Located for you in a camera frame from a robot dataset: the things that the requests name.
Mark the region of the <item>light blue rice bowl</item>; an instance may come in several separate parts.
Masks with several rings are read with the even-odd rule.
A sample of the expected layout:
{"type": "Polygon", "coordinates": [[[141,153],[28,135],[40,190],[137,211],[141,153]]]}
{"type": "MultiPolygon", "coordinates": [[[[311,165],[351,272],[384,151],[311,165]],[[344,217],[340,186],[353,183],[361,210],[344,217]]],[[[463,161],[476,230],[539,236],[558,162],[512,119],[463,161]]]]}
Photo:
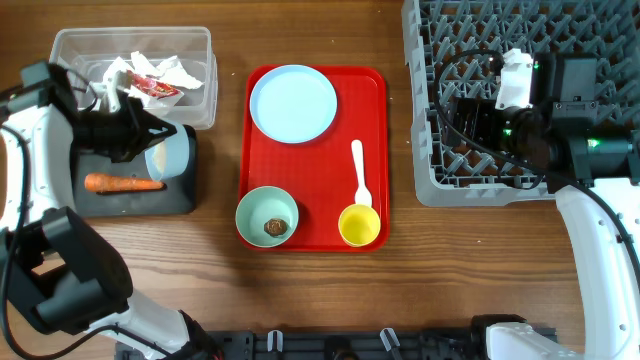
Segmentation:
{"type": "Polygon", "coordinates": [[[175,127],[176,133],[144,152],[147,171],[154,181],[180,176],[188,165],[190,145],[186,129],[173,121],[170,124],[175,127]]]}

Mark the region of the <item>green bowl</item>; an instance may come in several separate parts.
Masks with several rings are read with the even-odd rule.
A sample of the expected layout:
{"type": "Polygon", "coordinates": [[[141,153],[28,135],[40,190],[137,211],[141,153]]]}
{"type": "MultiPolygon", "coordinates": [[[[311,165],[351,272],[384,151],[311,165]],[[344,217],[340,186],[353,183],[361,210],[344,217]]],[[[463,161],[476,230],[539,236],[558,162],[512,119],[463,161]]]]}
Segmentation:
{"type": "Polygon", "coordinates": [[[262,186],[249,191],[236,208],[235,224],[240,237],[257,248],[283,245],[293,236],[298,223],[296,201],[288,192],[275,186],[262,186]],[[272,218],[286,221],[288,230],[284,235],[271,237],[264,231],[264,224],[272,218]]]}

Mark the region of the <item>orange carrot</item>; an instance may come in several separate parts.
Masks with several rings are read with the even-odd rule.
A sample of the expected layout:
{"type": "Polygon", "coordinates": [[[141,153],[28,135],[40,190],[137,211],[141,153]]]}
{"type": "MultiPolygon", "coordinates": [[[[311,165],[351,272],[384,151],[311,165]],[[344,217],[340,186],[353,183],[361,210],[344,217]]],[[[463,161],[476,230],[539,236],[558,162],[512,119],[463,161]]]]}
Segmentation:
{"type": "Polygon", "coordinates": [[[121,193],[162,190],[165,184],[151,179],[90,173],[84,179],[84,187],[94,193],[121,193]]]}

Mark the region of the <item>white napkin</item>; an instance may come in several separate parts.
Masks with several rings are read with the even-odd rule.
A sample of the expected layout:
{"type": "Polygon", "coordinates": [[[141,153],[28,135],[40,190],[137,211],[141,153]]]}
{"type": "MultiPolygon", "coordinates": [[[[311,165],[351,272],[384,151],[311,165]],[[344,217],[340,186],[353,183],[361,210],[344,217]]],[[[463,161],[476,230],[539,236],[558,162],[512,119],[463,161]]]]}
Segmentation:
{"type": "Polygon", "coordinates": [[[182,94],[178,96],[156,99],[142,93],[131,85],[128,88],[129,93],[127,95],[130,98],[139,99],[147,111],[169,111],[185,96],[187,90],[200,90],[204,86],[202,81],[186,71],[177,55],[166,58],[157,65],[153,65],[148,58],[139,51],[132,52],[129,61],[124,60],[122,57],[117,57],[107,68],[102,77],[102,81],[106,80],[108,75],[118,70],[133,71],[136,74],[154,78],[182,92],[182,94]]]}

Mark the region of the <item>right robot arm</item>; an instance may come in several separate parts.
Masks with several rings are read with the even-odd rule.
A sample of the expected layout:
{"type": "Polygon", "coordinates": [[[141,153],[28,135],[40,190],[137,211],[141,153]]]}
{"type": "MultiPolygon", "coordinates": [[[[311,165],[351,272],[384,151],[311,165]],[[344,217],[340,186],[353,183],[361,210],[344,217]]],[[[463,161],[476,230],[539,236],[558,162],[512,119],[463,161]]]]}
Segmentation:
{"type": "Polygon", "coordinates": [[[591,54],[488,51],[493,100],[439,108],[448,133],[546,182],[569,234],[586,359],[639,355],[639,134],[601,125],[591,54]]]}

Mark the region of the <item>yellow cup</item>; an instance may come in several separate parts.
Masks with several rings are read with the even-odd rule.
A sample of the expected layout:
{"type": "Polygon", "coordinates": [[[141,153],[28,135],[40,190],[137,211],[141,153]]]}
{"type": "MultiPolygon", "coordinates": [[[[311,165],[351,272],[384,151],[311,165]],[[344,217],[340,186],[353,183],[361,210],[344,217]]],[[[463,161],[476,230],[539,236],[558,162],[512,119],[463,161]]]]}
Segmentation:
{"type": "Polygon", "coordinates": [[[372,207],[352,204],[341,212],[338,229],[347,245],[363,247],[377,239],[381,230],[381,219],[372,207]]]}

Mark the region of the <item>brown food ball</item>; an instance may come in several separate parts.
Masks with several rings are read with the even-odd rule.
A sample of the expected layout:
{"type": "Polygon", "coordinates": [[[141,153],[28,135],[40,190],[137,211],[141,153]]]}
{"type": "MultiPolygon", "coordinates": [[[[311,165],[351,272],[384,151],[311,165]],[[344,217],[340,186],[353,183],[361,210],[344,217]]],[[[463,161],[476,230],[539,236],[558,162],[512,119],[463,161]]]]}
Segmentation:
{"type": "Polygon", "coordinates": [[[282,236],[287,230],[288,224],[283,219],[272,218],[264,224],[264,231],[271,237],[282,236]]]}

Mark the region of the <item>red snack wrapper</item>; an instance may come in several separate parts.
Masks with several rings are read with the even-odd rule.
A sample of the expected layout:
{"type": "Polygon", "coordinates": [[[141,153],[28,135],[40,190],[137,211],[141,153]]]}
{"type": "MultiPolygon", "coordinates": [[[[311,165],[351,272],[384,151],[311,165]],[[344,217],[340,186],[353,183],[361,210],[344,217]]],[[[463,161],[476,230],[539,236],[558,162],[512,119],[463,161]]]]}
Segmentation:
{"type": "Polygon", "coordinates": [[[182,92],[175,87],[160,82],[154,78],[146,77],[143,75],[139,75],[134,73],[133,71],[127,72],[128,78],[131,82],[131,85],[142,93],[156,98],[163,99],[167,97],[174,97],[181,95],[182,92]]]}

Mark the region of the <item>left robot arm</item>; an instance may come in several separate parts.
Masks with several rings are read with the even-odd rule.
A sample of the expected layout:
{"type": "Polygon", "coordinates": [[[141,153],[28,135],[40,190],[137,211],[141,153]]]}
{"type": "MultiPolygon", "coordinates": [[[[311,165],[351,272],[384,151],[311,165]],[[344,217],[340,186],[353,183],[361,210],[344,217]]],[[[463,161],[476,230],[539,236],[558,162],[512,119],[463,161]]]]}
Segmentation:
{"type": "Polygon", "coordinates": [[[147,359],[222,358],[223,348],[197,321],[134,288],[123,258],[77,213],[73,194],[75,151],[128,163],[173,140],[192,162],[194,129],[149,113],[116,85],[86,83],[108,106],[80,108],[74,76],[73,69],[39,61],[1,95],[2,310],[17,310],[41,334],[71,335],[75,346],[101,335],[147,359]]]}

